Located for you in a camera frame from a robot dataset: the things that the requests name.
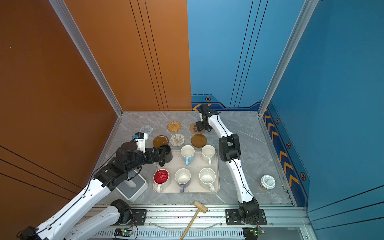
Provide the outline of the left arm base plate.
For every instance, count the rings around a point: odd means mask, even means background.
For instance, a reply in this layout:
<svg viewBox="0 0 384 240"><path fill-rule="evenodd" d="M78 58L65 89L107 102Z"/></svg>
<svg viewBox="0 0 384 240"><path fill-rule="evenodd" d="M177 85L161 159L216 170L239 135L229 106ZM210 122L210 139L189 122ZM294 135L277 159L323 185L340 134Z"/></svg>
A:
<svg viewBox="0 0 384 240"><path fill-rule="evenodd" d="M116 226L143 226L147 217L147 210L133 209L125 210L120 213Z"/></svg>

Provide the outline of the glossy brown round coaster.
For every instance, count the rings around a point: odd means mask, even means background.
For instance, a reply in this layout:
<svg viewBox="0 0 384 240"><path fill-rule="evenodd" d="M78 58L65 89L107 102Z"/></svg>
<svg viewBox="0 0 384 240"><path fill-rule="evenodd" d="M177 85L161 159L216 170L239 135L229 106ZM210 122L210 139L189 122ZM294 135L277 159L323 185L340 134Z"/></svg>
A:
<svg viewBox="0 0 384 240"><path fill-rule="evenodd" d="M168 144L169 144L169 138L165 135L157 136L153 140L153 146L155 148L159 148L163 145L168 145Z"/></svg>

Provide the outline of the white woven round coaster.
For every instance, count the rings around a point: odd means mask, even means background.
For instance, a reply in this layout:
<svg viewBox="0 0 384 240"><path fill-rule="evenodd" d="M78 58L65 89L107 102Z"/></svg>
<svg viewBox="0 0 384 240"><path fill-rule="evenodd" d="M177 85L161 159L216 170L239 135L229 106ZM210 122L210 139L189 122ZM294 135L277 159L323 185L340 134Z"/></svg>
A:
<svg viewBox="0 0 384 240"><path fill-rule="evenodd" d="M170 143L174 147L182 146L185 143L185 137L181 134L175 134L171 137Z"/></svg>

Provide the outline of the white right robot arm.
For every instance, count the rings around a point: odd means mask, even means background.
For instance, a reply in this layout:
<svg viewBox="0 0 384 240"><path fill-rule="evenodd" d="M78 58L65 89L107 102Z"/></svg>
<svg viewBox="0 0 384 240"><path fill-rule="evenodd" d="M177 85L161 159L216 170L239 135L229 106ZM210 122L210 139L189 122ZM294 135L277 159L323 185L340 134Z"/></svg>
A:
<svg viewBox="0 0 384 240"><path fill-rule="evenodd" d="M228 166L237 191L239 220L250 225L258 219L260 205L249 188L242 168L240 138L225 126L219 113L210 109L209 105L201 105L199 115L197 129L214 130L219 137L219 156Z"/></svg>

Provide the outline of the black mug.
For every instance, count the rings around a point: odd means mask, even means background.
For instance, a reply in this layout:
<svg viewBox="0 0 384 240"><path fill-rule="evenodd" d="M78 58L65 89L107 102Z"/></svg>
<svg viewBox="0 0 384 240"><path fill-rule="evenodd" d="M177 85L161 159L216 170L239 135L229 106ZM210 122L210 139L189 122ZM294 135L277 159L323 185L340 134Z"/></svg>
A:
<svg viewBox="0 0 384 240"><path fill-rule="evenodd" d="M163 167L165 164L170 163L173 159L171 147L169 145L160 146L159 153L162 159L159 162L159 166Z"/></svg>

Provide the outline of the round dark cork coaster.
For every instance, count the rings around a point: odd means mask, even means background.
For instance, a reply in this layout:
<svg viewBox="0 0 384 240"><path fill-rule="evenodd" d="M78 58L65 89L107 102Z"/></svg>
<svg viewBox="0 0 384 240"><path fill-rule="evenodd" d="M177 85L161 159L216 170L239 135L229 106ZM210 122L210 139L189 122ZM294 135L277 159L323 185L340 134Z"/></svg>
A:
<svg viewBox="0 0 384 240"><path fill-rule="evenodd" d="M202 148L207 144L207 138L202 134L196 134L191 138L191 143L196 148Z"/></svg>

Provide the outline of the paw print cork coaster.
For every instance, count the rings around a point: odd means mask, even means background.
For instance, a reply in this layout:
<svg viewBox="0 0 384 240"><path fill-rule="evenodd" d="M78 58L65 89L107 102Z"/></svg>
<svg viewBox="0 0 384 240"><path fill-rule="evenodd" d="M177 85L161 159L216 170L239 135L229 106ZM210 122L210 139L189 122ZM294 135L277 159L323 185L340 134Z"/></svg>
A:
<svg viewBox="0 0 384 240"><path fill-rule="evenodd" d="M201 131L198 130L196 123L191 124L190 127L189 127L189 130L194 135L196 135L196 134L201 134L202 135L202 134L205 133L205 130L201 130Z"/></svg>

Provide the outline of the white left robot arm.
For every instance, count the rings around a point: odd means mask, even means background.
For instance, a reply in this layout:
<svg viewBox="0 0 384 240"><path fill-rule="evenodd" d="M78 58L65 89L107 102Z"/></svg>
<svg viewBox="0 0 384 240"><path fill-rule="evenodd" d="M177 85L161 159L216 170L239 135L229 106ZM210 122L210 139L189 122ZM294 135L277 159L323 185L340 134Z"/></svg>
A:
<svg viewBox="0 0 384 240"><path fill-rule="evenodd" d="M115 224L127 223L131 208L123 200L115 200L104 211L79 224L79 220L118 185L128 180L133 170L145 164L165 163L166 149L146 148L144 140L122 144L116 155L94 174L88 185L61 210L38 227L21 231L21 240L87 240L100 230Z"/></svg>

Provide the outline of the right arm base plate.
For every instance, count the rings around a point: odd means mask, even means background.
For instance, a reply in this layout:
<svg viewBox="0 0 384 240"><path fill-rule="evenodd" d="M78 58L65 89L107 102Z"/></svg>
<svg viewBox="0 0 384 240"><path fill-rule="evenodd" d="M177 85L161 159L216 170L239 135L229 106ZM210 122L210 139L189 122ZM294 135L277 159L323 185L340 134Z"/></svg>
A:
<svg viewBox="0 0 384 240"><path fill-rule="evenodd" d="M252 223L245 223L241 221L238 209L226 209L225 213L226 213L226 224L229 226L234 226L234 225L266 226L268 224L266 214L263 209L260 209L260 214L258 215L258 218L254 220Z"/></svg>

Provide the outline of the tan woven rattan coaster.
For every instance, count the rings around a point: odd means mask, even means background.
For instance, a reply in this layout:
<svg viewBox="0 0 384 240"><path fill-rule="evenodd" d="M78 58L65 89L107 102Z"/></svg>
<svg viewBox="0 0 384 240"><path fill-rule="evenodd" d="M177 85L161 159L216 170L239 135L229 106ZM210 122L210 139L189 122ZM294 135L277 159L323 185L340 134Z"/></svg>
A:
<svg viewBox="0 0 384 240"><path fill-rule="evenodd" d="M172 133L176 133L180 131L181 128L182 128L182 124L177 121L172 121L167 125L167 129Z"/></svg>

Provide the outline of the clear glass round coaster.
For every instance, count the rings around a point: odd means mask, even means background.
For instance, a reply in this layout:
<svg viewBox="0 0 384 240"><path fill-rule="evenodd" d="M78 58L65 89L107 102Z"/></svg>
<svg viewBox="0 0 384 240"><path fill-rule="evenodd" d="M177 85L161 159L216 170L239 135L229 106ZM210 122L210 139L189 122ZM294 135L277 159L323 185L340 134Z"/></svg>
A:
<svg viewBox="0 0 384 240"><path fill-rule="evenodd" d="M142 126L139 130L140 133L144 133L144 134L147 134L148 136L150 136L152 133L153 133L153 127L150 126L150 125L145 125L145 126Z"/></svg>

